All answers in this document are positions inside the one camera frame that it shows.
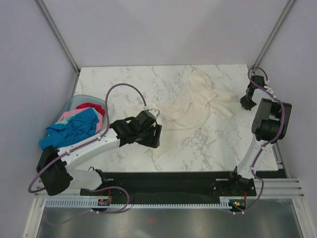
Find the cream white t-shirt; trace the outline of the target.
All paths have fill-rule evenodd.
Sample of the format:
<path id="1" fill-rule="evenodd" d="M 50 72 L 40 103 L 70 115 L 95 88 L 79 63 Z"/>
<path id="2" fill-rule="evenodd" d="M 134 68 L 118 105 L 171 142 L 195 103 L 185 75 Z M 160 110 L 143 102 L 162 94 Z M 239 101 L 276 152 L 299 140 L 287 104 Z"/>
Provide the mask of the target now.
<path id="1" fill-rule="evenodd" d="M 185 82 L 165 77 L 151 79 L 145 85 L 155 94 L 154 97 L 143 103 L 138 93 L 125 93 L 124 97 L 129 103 L 125 114 L 136 116 L 144 106 L 160 111 L 160 145 L 151 150 L 157 157 L 195 133 L 210 115 L 226 120 L 242 110 L 236 94 L 217 88 L 210 77 L 195 70 Z"/>

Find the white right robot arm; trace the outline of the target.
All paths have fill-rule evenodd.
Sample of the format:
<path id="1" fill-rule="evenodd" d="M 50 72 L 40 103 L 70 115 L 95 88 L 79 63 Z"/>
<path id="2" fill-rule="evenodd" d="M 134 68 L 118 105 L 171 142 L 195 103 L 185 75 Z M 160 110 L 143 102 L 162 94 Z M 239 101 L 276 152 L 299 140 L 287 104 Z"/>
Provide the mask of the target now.
<path id="1" fill-rule="evenodd" d="M 265 153 L 285 137 L 292 105 L 277 99 L 266 85 L 267 78 L 260 75 L 249 77 L 246 95 L 240 99 L 246 110 L 258 107 L 252 123 L 253 138 L 238 166 L 229 175 L 228 192 L 232 195 L 256 195 L 254 179 Z"/>

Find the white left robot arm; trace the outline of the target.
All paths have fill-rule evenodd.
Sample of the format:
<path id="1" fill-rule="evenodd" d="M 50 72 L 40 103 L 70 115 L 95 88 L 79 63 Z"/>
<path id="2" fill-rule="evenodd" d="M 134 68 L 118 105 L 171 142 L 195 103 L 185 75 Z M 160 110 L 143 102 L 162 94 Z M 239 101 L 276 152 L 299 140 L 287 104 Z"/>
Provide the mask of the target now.
<path id="1" fill-rule="evenodd" d="M 158 109 L 146 109 L 135 117 L 116 120 L 91 138 L 76 144 L 54 149 L 49 146 L 42 152 L 37 165 L 43 190 L 56 196 L 69 187 L 93 190 L 98 195 L 107 193 L 109 184 L 100 170 L 78 170 L 82 163 L 109 150 L 127 144 L 158 148 L 162 126 L 157 123 Z"/>

